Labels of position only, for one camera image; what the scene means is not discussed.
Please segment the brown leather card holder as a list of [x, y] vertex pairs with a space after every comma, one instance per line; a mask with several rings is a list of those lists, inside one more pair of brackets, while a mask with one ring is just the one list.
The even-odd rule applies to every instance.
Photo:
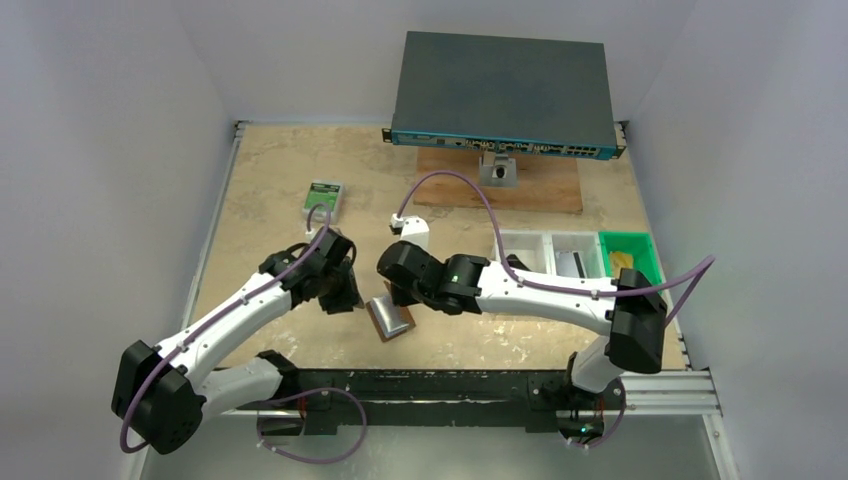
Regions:
[[365, 307], [382, 342], [408, 333], [416, 326], [409, 309], [395, 305], [389, 294], [373, 297]]

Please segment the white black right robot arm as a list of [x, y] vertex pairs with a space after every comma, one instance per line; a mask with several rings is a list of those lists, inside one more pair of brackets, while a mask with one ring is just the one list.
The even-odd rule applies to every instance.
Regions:
[[656, 374], [663, 367], [668, 307], [639, 271], [626, 269], [617, 279], [561, 277], [474, 255], [440, 261], [409, 241], [391, 244], [376, 270], [397, 306], [539, 317], [594, 332], [567, 367], [568, 383], [584, 392], [600, 393], [624, 372]]

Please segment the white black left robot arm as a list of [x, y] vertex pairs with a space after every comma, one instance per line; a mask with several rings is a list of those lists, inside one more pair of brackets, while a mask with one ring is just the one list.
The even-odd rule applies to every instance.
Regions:
[[275, 351], [239, 367], [219, 365], [266, 324], [312, 300], [327, 315], [362, 307], [353, 272], [356, 253], [352, 240], [323, 227], [310, 242], [267, 257], [198, 322], [155, 345], [138, 340], [128, 346], [111, 400], [122, 421], [120, 449], [132, 454], [151, 447], [169, 454], [216, 415], [304, 397], [298, 368]]

